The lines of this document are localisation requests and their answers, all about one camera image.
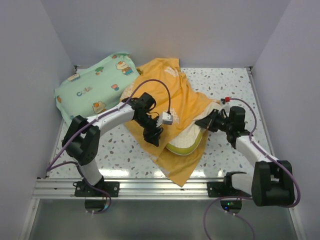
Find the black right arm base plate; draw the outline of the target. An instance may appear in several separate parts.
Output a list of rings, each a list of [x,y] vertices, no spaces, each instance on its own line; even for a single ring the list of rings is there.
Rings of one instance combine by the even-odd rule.
[[[227,186],[224,182],[220,181],[209,181],[206,183],[207,194],[209,198],[220,198],[220,197],[251,197],[251,195]]]

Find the cream quilted pillow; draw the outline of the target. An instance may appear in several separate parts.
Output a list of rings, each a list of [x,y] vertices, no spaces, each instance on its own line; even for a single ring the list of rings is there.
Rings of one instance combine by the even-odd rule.
[[[129,121],[125,126],[142,149],[153,156],[159,156],[164,148],[177,155],[189,155],[200,144],[204,135],[204,130],[195,121],[208,116],[214,109],[219,110],[220,101],[194,91],[188,82],[167,83],[166,86],[171,96],[170,113],[173,124],[162,126],[163,133],[158,147],[144,140],[143,128],[135,121]]]

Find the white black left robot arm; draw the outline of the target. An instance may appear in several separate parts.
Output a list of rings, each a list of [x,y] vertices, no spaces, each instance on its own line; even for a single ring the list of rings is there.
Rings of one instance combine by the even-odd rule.
[[[127,97],[103,113],[87,118],[78,115],[71,121],[62,147],[78,164],[86,190],[92,196],[99,196],[107,190],[95,160],[101,136],[121,124],[135,121],[143,128],[143,139],[147,143],[156,147],[160,145],[166,113],[152,117],[150,112],[155,104],[155,99],[145,92],[138,98]]]

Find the orange mickey mouse pillowcase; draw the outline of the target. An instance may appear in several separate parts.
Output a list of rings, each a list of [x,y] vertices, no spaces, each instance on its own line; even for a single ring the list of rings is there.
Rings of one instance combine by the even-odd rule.
[[[187,75],[181,71],[177,58],[155,58],[137,67],[137,71],[138,78],[123,91],[120,98],[123,100],[129,96],[138,98],[143,93],[150,94],[156,101],[156,106],[152,110],[154,116],[162,112],[170,112],[171,94],[166,86],[167,83],[188,82],[190,84]],[[205,129],[202,130],[204,135],[199,145],[188,155],[178,155],[167,148],[164,148],[159,156],[147,152],[166,177],[180,187],[187,182],[205,152],[209,133]]]

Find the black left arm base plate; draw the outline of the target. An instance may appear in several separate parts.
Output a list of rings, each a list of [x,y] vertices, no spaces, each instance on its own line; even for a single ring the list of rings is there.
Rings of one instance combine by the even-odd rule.
[[[77,181],[72,184],[75,187],[75,197],[105,197],[106,195],[98,190],[88,186],[84,181]],[[104,181],[97,183],[93,186],[96,189],[108,193],[112,198],[116,198],[119,195],[120,183],[117,181]]]

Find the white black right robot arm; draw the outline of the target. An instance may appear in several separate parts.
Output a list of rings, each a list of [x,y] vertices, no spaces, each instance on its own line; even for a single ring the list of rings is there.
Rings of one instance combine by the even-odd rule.
[[[264,151],[246,130],[246,111],[233,106],[229,113],[214,109],[208,116],[195,124],[210,132],[226,134],[228,143],[240,152],[254,167],[252,175],[243,171],[227,172],[223,183],[213,188],[219,197],[252,197],[259,206],[289,207],[295,202],[292,166],[288,161],[280,161]]]

